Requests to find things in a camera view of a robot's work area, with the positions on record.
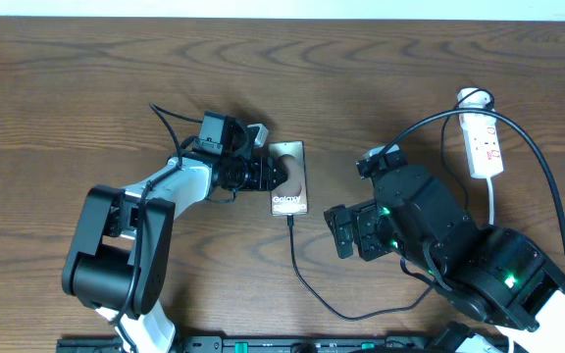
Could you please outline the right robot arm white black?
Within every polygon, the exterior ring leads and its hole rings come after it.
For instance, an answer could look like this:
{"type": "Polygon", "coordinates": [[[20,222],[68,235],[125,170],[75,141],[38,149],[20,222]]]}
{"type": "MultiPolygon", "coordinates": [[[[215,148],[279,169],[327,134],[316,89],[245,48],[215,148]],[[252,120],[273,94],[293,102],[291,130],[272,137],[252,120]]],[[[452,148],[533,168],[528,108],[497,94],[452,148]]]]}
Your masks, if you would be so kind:
{"type": "Polygon", "coordinates": [[[524,348],[565,345],[565,275],[530,238],[478,225],[423,166],[380,169],[371,180],[372,199],[324,214],[340,258],[394,253],[456,310],[524,348]]]}

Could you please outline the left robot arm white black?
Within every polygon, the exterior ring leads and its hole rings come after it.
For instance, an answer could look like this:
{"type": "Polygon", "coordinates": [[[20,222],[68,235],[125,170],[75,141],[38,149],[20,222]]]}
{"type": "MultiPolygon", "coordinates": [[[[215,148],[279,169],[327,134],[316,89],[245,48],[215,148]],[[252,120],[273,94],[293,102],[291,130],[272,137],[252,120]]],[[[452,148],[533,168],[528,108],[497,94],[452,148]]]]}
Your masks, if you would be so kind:
{"type": "Polygon", "coordinates": [[[222,188],[272,191],[287,179],[260,153],[268,136],[214,112],[155,174],[124,187],[98,184],[86,194],[62,273],[63,291],[108,321],[124,352],[168,352],[178,336],[159,301],[175,220],[222,188]]]}

